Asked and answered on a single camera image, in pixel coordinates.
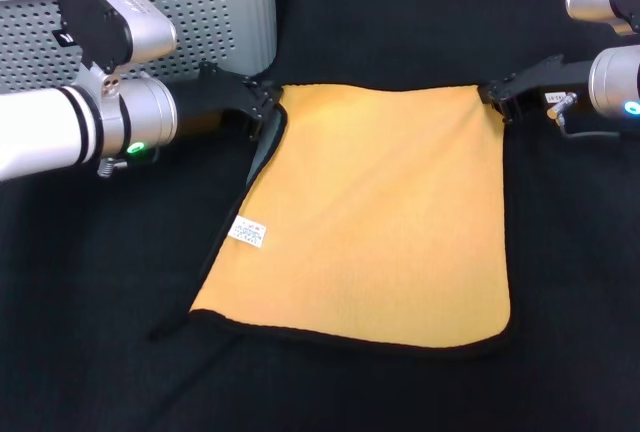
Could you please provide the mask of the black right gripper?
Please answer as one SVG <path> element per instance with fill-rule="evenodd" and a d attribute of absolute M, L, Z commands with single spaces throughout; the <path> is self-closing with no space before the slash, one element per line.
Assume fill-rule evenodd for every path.
<path fill-rule="evenodd" d="M 552 56 L 525 69 L 519 76 L 511 73 L 478 86 L 483 103 L 491 103 L 505 125 L 519 122 L 523 113 L 546 111 L 570 93 L 587 93 L 592 60 L 566 62 L 563 55 Z M 518 92 L 518 79 L 523 91 Z"/>

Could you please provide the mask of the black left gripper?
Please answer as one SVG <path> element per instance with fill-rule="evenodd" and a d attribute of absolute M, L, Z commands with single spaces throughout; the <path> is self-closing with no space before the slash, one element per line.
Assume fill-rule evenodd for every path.
<path fill-rule="evenodd" d="M 250 92 L 257 103 L 253 104 Z M 232 124 L 248 127 L 249 139 L 258 140 L 281 97 L 282 87 L 273 81 L 248 80 L 211 62 L 201 62 L 195 78 L 172 83 L 175 135 L 201 135 Z"/>

